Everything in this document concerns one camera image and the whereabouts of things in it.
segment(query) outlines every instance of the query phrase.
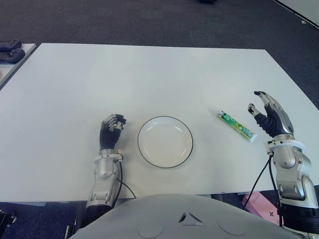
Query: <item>white table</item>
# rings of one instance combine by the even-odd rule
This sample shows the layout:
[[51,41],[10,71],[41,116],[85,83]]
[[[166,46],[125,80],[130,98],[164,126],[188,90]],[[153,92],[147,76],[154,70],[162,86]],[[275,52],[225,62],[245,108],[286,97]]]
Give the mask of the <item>white table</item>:
[[[100,123],[111,113],[128,120],[117,148],[137,196],[250,191],[270,139],[247,112],[249,103],[263,109],[254,90],[284,107],[319,184],[319,111],[265,50],[42,44],[0,91],[0,201],[87,200]],[[257,139],[221,122],[218,109]],[[156,168],[138,150],[141,126],[156,116],[192,132],[191,156],[176,168]],[[256,191],[269,189],[266,171]]]
[[12,73],[24,63],[24,61],[29,57],[31,52],[36,47],[35,44],[23,44],[22,49],[25,51],[25,56],[16,64],[0,64],[0,88],[1,85],[12,75]]

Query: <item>robotic hand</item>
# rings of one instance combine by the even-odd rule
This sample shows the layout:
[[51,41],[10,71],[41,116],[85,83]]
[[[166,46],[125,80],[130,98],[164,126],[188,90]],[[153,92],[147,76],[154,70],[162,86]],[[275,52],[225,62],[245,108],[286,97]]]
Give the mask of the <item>robotic hand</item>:
[[80,228],[87,226],[114,208],[121,189],[117,181],[119,176],[117,162],[123,159],[121,152],[115,152],[114,147],[120,138],[121,130],[125,123],[126,119],[122,115],[110,115],[106,120],[102,121],[100,152],[95,159],[95,184],[86,204],[85,215]]
[[248,112],[252,114],[257,124],[272,138],[278,135],[294,137],[293,125],[280,104],[265,92],[255,91],[254,94],[263,101],[267,112],[267,116],[264,116],[253,104],[249,104]]
[[102,121],[100,150],[114,149],[124,124],[126,124],[126,119],[122,115],[110,115],[106,120]]
[[280,104],[267,93],[255,91],[264,103],[267,116],[253,104],[248,112],[257,124],[273,138],[268,154],[273,155],[280,195],[280,216],[285,227],[303,236],[319,236],[319,208],[314,185],[310,179],[311,162],[303,154],[305,146],[295,140],[294,128]]

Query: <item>wire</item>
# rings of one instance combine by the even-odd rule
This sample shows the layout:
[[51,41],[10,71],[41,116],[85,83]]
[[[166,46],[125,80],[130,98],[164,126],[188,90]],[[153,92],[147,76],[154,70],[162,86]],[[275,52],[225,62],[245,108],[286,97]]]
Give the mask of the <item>wire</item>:
[[114,200],[114,202],[113,202],[113,204],[112,204],[112,208],[115,207],[115,204],[116,204],[116,202],[117,202],[117,200],[118,200],[118,198],[119,198],[119,194],[120,194],[120,191],[121,191],[121,188],[122,188],[122,184],[123,184],[123,169],[122,169],[122,163],[119,161],[119,164],[120,164],[120,171],[121,171],[120,187],[119,187],[118,193],[117,193],[117,195],[116,195],[116,197],[115,197],[115,200]]
[[125,187],[127,187],[127,189],[129,189],[129,191],[132,193],[132,195],[134,196],[134,198],[137,198],[136,196],[135,196],[135,194],[133,193],[133,191],[130,189],[130,187],[128,186],[128,185],[126,185],[124,182],[122,182],[123,183],[123,185],[125,186]]
[[279,226],[283,226],[283,219],[280,213],[281,210],[281,205],[280,205],[280,199],[279,199],[279,193],[278,190],[276,188],[276,184],[275,184],[275,180],[274,180],[274,176],[273,176],[273,172],[271,170],[271,158],[269,158],[269,173],[270,173],[270,178],[271,178],[271,182],[273,183],[273,187],[276,193],[276,198],[277,198],[277,210],[278,210],[278,214],[279,214]]
[[263,174],[263,172],[265,171],[265,169],[266,169],[267,165],[269,164],[269,162],[271,161],[271,158],[272,158],[272,157],[273,157],[272,155],[269,156],[269,159],[268,159],[267,163],[265,164],[263,170],[261,170],[261,172],[260,172],[260,174],[259,174],[259,176],[258,176],[256,182],[254,183],[253,188],[251,189],[251,192],[250,192],[249,197],[248,197],[248,199],[247,199],[247,201],[246,201],[246,203],[245,203],[245,205],[244,205],[244,207],[243,207],[243,210],[246,209],[247,203],[248,203],[248,201],[249,201],[251,195],[253,194],[253,191],[254,191],[254,189],[255,189],[255,187],[256,187],[256,185],[257,185],[257,182],[258,182],[258,180],[260,179],[260,177],[261,177],[261,175]]

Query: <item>dark carpet floor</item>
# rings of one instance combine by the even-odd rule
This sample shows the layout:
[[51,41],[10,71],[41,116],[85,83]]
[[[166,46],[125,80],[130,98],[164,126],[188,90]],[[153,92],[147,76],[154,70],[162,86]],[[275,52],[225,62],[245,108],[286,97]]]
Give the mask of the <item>dark carpet floor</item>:
[[[319,31],[271,0],[0,0],[0,41],[14,38],[37,44],[266,49],[319,108]],[[274,201],[274,192],[264,195]],[[241,207],[237,194],[222,200]],[[18,215],[3,238],[62,239],[76,205],[0,203]]]

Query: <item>green toothpaste tube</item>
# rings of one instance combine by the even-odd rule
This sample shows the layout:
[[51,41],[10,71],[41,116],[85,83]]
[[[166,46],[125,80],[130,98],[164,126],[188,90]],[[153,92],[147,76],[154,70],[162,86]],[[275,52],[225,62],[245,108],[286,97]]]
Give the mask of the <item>green toothpaste tube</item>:
[[220,118],[223,122],[231,126],[237,132],[239,132],[242,136],[244,136],[250,142],[254,141],[257,137],[257,134],[250,131],[248,128],[237,122],[233,119],[229,114],[225,113],[224,111],[219,111],[217,113],[217,117]]

